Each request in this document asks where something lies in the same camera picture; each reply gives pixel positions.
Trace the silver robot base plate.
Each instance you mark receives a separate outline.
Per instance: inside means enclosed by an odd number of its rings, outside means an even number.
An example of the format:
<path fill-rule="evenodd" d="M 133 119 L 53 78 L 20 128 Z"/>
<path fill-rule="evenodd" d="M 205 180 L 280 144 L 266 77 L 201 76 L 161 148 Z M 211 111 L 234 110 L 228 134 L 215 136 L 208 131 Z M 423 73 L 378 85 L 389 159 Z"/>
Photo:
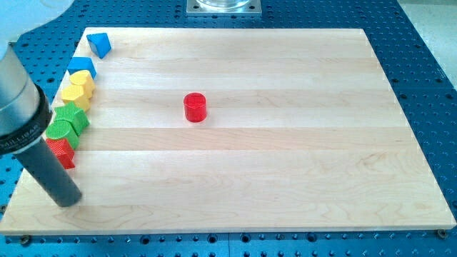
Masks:
<path fill-rule="evenodd" d="M 260 16 L 261 0 L 187 0 L 186 15 L 210 16 Z"/>

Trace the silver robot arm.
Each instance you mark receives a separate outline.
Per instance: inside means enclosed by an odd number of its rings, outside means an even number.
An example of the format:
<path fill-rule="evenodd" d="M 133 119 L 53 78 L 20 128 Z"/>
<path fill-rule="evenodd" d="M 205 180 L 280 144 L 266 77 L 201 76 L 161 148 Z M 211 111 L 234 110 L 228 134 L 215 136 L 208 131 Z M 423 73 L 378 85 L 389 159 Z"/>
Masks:
<path fill-rule="evenodd" d="M 53 112 L 10 44 L 1 50 L 1 154 L 12 154 L 60 207 L 73 206 L 81 191 L 42 135 Z"/>

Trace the black gripper collar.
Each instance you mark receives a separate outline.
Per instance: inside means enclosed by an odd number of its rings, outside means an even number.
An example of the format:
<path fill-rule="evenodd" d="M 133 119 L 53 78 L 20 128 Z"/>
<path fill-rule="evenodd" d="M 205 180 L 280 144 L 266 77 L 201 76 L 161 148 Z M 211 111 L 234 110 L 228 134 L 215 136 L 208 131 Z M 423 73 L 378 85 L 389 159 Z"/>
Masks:
<path fill-rule="evenodd" d="M 17 130 L 1 136 L 1 155 L 16 152 L 35 141 L 51 122 L 52 110 L 46 94 L 35 85 L 39 94 L 39 105 L 29 121 Z"/>

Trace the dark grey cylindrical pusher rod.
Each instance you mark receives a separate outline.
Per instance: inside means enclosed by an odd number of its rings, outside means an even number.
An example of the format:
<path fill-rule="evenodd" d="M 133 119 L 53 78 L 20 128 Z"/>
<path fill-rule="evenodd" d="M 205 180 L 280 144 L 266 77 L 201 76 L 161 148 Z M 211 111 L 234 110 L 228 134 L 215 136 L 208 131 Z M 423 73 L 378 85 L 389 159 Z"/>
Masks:
<path fill-rule="evenodd" d="M 57 206 L 73 206 L 81 199 L 79 187 L 42 138 L 13 155 Z"/>

